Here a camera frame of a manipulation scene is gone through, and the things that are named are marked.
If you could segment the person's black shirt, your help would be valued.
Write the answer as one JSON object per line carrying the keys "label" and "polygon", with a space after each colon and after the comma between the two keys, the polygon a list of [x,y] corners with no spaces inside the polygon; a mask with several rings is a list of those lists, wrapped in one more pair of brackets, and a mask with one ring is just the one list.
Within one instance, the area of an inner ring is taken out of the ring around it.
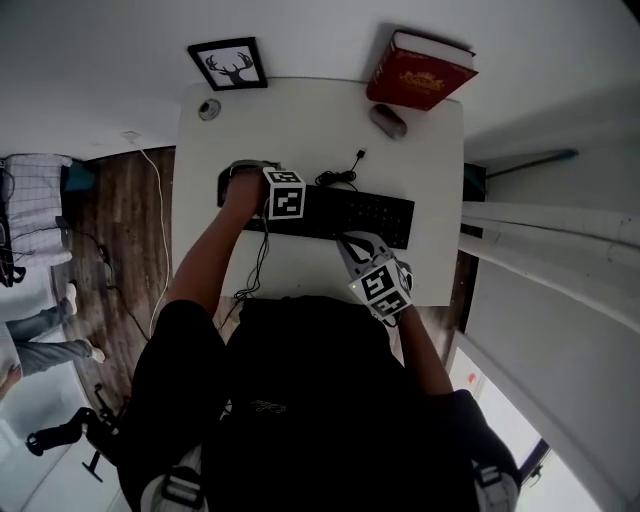
{"label": "person's black shirt", "polygon": [[200,305],[167,304],[120,442],[134,510],[193,449],[214,511],[481,512],[521,488],[469,392],[423,394],[366,308],[322,297],[247,302],[228,340]]}

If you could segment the black framed deer picture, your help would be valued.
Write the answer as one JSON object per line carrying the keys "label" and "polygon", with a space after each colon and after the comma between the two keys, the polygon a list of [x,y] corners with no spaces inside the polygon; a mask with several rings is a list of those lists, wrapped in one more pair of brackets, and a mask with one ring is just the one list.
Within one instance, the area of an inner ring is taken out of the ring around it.
{"label": "black framed deer picture", "polygon": [[268,87],[255,37],[193,44],[187,53],[213,91]]}

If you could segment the black keyboard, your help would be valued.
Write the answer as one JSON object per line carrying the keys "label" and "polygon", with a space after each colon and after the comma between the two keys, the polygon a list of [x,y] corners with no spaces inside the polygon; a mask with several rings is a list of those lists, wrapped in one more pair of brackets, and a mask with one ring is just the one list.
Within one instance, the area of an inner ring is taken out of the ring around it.
{"label": "black keyboard", "polygon": [[317,185],[305,190],[303,216],[295,219],[258,218],[246,228],[264,227],[276,234],[335,240],[350,231],[365,231],[382,238],[394,249],[408,248],[415,203],[389,196]]}

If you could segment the red hardcover book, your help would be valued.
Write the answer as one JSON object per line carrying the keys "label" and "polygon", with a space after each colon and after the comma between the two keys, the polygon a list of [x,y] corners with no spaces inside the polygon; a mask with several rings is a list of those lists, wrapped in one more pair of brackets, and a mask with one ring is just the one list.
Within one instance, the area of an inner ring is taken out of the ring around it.
{"label": "red hardcover book", "polygon": [[474,57],[467,49],[397,30],[366,96],[373,102],[429,111],[477,75]]}

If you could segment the black office chair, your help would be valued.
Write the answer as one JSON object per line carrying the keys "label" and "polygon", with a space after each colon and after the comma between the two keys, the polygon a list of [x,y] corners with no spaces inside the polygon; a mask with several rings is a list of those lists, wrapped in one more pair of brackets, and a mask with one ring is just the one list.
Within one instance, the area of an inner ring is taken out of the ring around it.
{"label": "black office chair", "polygon": [[130,400],[125,397],[122,407],[115,414],[101,396],[102,390],[101,384],[94,386],[94,394],[100,405],[98,412],[90,407],[81,407],[68,422],[29,434],[25,441],[27,449],[35,456],[42,456],[47,450],[74,444],[84,436],[95,453],[91,462],[82,463],[82,466],[102,483],[103,479],[96,473],[98,462],[104,458],[113,466],[118,464],[121,458],[119,428]]}

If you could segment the teal bin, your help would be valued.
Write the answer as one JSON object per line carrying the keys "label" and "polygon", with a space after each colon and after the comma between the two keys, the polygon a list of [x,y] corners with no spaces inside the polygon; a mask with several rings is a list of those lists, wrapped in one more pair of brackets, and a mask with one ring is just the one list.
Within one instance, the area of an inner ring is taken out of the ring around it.
{"label": "teal bin", "polygon": [[77,160],[72,161],[65,176],[66,181],[63,187],[65,193],[90,191],[96,183],[95,172],[87,164]]}

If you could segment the person's left forearm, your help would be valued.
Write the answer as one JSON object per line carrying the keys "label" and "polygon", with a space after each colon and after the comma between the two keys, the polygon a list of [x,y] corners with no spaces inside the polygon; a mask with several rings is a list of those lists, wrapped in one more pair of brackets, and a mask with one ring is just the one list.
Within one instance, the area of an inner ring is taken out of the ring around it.
{"label": "person's left forearm", "polygon": [[190,301],[213,316],[234,247],[244,227],[266,201],[261,170],[241,170],[231,177],[225,202],[182,260],[168,289],[170,302]]}

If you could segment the black bag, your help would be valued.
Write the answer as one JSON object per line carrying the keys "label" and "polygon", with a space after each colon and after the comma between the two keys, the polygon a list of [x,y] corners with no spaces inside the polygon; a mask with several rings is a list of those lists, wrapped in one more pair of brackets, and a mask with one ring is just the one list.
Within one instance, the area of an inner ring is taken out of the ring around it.
{"label": "black bag", "polygon": [[7,219],[7,202],[9,193],[6,189],[7,181],[12,177],[6,170],[5,161],[0,159],[0,285],[11,288],[24,280],[26,269],[14,263],[14,251],[11,246],[11,236]]}

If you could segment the person's right forearm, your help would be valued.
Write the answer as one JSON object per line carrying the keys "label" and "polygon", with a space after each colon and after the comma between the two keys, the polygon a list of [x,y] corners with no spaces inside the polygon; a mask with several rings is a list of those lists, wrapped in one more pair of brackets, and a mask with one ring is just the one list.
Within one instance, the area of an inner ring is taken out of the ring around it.
{"label": "person's right forearm", "polygon": [[451,394],[449,375],[413,305],[402,311],[398,332],[404,366],[415,385],[427,396]]}

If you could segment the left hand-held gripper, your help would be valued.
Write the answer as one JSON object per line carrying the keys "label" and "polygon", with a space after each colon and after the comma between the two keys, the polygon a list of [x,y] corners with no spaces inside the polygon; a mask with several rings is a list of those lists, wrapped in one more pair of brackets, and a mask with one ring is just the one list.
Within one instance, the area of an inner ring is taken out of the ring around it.
{"label": "left hand-held gripper", "polygon": [[300,175],[278,162],[239,160],[228,168],[228,177],[244,171],[259,170],[269,187],[261,217],[264,220],[298,220],[304,216],[306,183]]}

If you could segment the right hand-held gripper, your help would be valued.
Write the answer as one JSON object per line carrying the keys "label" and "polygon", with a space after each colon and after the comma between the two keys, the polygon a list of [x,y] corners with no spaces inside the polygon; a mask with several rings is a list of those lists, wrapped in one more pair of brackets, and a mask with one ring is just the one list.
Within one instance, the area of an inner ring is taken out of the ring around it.
{"label": "right hand-held gripper", "polygon": [[[391,321],[413,304],[411,267],[395,259],[395,253],[379,235],[350,231],[340,235],[336,243],[349,275],[359,277],[348,288],[378,320]],[[377,259],[388,261],[362,275],[366,260]]]}

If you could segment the grey computer mouse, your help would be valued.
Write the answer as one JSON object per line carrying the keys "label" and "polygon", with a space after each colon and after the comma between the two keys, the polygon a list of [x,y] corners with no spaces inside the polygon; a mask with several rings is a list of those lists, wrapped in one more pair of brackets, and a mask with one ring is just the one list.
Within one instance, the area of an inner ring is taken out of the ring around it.
{"label": "grey computer mouse", "polygon": [[408,132],[405,121],[389,106],[376,104],[369,110],[370,120],[390,139],[400,140]]}

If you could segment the white door frame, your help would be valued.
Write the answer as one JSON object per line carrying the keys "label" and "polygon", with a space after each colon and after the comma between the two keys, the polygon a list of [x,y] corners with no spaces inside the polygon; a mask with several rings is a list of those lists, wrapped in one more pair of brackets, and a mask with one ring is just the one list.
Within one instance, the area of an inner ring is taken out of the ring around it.
{"label": "white door frame", "polygon": [[560,206],[465,202],[461,222],[586,251],[613,264],[640,270],[640,216]]}

